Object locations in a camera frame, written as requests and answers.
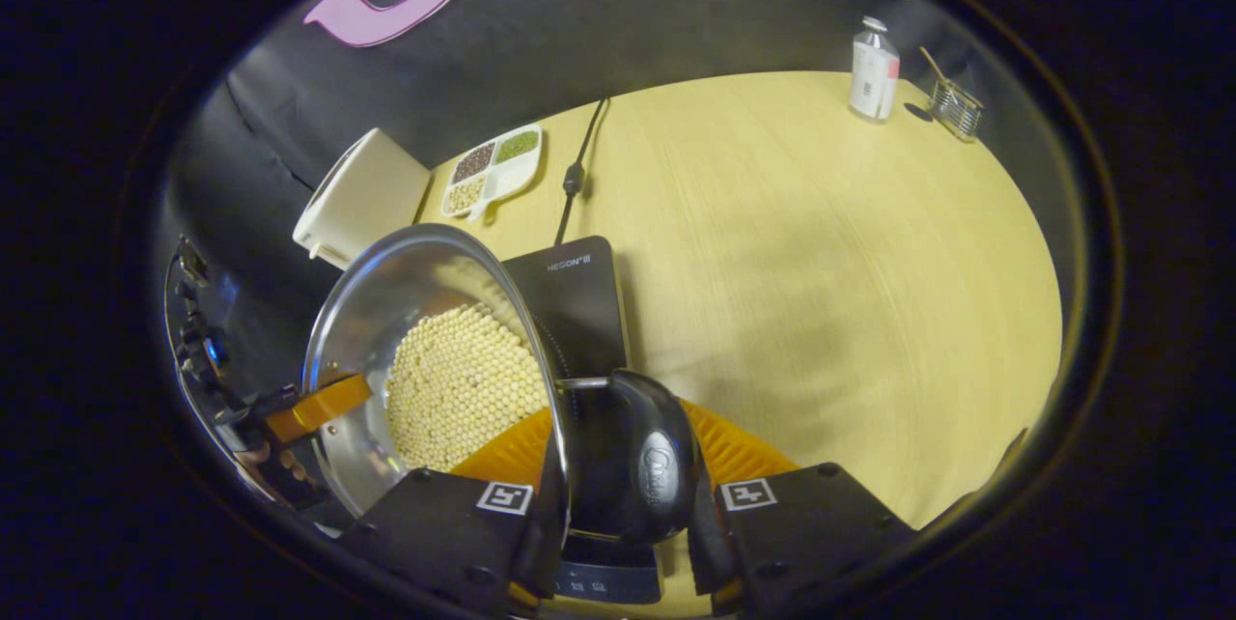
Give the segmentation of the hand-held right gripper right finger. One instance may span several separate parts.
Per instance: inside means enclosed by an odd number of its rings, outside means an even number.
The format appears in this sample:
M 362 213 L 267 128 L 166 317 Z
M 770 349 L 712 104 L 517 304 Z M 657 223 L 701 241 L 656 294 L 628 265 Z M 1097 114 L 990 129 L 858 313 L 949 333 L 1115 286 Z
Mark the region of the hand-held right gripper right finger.
M 834 614 L 913 543 L 840 464 L 795 464 L 713 410 L 685 410 L 702 455 L 688 558 L 716 616 Z

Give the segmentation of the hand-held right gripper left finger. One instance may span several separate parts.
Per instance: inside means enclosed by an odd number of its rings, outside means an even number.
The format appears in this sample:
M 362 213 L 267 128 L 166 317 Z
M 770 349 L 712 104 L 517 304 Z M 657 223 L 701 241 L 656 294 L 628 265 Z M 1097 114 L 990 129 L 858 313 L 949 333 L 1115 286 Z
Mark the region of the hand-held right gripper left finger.
M 405 464 L 379 406 L 337 422 L 344 546 L 423 592 L 485 616 L 557 593 L 571 483 L 570 411 L 539 410 L 486 445 L 480 475 Z

